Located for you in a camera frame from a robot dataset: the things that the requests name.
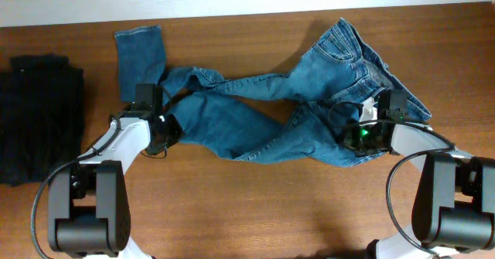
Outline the blue denim jeans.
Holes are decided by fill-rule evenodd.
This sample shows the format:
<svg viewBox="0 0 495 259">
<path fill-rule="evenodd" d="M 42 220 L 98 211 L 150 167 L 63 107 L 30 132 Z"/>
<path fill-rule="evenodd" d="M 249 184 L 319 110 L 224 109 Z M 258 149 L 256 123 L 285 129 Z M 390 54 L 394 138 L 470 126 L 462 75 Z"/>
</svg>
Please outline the blue denim jeans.
<svg viewBox="0 0 495 259">
<path fill-rule="evenodd" d="M 365 100 L 404 89 L 345 19 L 325 31 L 289 72 L 238 79 L 198 66 L 167 69 L 159 26 L 114 37 L 121 99 L 133 101 L 139 83 L 160 85 L 166 114 L 182 129 L 181 142 L 233 161 L 365 163 L 366 157 L 338 143 L 342 126 L 359 118 L 357 107 Z"/>
</svg>

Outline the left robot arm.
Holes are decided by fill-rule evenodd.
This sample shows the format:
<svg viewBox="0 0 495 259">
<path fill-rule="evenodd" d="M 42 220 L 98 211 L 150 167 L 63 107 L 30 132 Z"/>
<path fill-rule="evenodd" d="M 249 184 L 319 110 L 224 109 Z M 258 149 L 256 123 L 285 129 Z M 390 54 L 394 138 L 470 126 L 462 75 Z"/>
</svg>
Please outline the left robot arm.
<svg viewBox="0 0 495 259">
<path fill-rule="evenodd" d="M 172 96 L 140 83 L 135 99 L 111 117 L 108 131 L 82 155 L 58 167 L 41 185 L 48 197 L 47 240 L 72 258 L 147 258 L 131 238 L 125 173 L 144 155 L 165 158 L 183 130 L 165 110 Z"/>
</svg>

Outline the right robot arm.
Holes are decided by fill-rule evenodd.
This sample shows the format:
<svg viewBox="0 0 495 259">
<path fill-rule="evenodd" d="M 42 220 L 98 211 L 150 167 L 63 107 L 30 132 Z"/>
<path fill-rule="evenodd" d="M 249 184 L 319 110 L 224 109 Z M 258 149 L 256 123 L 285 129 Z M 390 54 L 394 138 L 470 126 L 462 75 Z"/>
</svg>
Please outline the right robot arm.
<svg viewBox="0 0 495 259">
<path fill-rule="evenodd" d="M 373 240 L 359 258 L 451 258 L 494 248 L 494 160 L 471 155 L 424 121 L 415 120 L 407 94 L 389 90 L 356 104 L 359 120 L 342 126 L 341 144 L 364 157 L 400 155 L 388 174 L 387 210 L 397 233 Z M 391 184 L 403 164 L 421 173 L 411 225 L 401 227 L 393 210 Z"/>
</svg>

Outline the black folded garment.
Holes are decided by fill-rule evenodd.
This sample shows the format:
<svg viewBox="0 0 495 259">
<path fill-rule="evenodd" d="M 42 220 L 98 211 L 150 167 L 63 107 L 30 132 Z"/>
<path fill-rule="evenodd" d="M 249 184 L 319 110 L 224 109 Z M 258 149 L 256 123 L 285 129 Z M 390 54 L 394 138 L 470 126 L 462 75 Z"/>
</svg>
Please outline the black folded garment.
<svg viewBox="0 0 495 259">
<path fill-rule="evenodd" d="M 84 72 L 65 56 L 15 56 L 1 73 L 1 182 L 44 180 L 80 155 Z"/>
</svg>

